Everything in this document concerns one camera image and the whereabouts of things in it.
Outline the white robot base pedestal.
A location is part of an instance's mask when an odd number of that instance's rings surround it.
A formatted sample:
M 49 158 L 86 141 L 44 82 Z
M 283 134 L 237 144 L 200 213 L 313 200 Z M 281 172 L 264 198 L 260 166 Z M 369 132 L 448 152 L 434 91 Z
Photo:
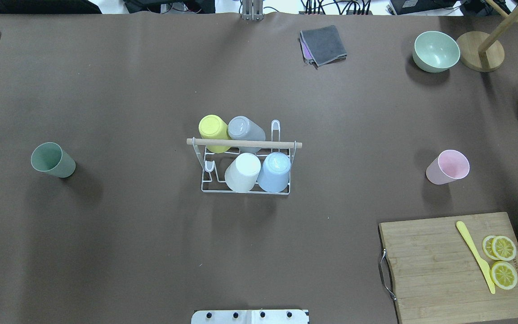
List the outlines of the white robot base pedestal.
M 309 324 L 308 310 L 200 310 L 194 312 L 192 324 Z

